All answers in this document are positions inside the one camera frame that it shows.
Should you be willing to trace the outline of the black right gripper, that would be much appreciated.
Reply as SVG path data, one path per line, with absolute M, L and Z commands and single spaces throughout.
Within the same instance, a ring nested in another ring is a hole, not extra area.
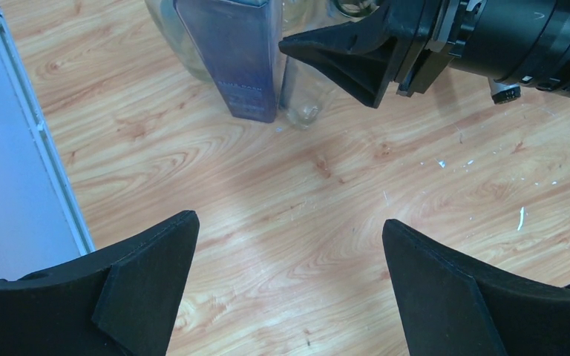
M 465 52 L 484 1 L 383 1 L 370 15 L 283 38 L 280 51 L 307 64 L 366 107 L 387 86 L 425 93 Z

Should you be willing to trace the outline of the small clear bottle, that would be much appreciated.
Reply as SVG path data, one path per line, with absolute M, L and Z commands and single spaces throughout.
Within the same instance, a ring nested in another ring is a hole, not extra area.
M 330 23 L 325 1 L 284 1 L 283 34 L 318 29 Z M 288 56 L 281 89 L 281 110 L 299 130 L 314 124 L 330 105 L 335 85 L 315 68 Z

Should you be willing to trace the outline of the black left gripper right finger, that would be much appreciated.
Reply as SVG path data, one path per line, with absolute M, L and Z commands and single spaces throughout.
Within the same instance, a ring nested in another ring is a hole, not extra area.
M 512 274 L 399 220 L 382 240 L 411 355 L 570 355 L 570 284 Z

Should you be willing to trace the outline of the dark labelled clear bottle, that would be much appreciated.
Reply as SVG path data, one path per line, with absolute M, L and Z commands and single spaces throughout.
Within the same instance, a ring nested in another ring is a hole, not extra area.
M 183 67 L 196 79 L 212 82 L 186 27 L 182 23 L 172 0 L 145 0 L 149 14 L 168 46 Z

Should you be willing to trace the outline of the olive wine bottle silver neck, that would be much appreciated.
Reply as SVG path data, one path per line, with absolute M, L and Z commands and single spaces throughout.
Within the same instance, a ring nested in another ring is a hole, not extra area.
M 358 21 L 375 11 L 381 1 L 359 1 L 359 0 L 337 0 L 331 1 L 338 12 L 342 15 Z M 521 97 L 521 87 L 518 84 L 506 84 L 497 82 L 492 78 L 488 78 L 488 84 L 491 92 L 491 99 L 495 105 L 513 102 Z

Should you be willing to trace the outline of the blue square glass bottle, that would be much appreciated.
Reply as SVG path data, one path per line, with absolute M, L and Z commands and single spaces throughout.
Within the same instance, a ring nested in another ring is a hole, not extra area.
M 231 115 L 274 122 L 284 74 L 281 1 L 176 1 Z

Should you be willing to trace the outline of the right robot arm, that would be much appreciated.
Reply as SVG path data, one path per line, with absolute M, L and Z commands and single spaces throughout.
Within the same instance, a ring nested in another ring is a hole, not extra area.
M 496 102 L 521 88 L 570 98 L 570 1 L 382 1 L 279 48 L 370 108 L 390 83 L 424 93 L 449 67 L 485 77 Z

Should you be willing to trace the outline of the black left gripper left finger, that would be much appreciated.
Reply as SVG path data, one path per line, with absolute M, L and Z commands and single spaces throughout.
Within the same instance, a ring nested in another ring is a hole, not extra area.
M 164 355 L 197 246 L 181 211 L 98 251 L 0 280 L 0 355 Z

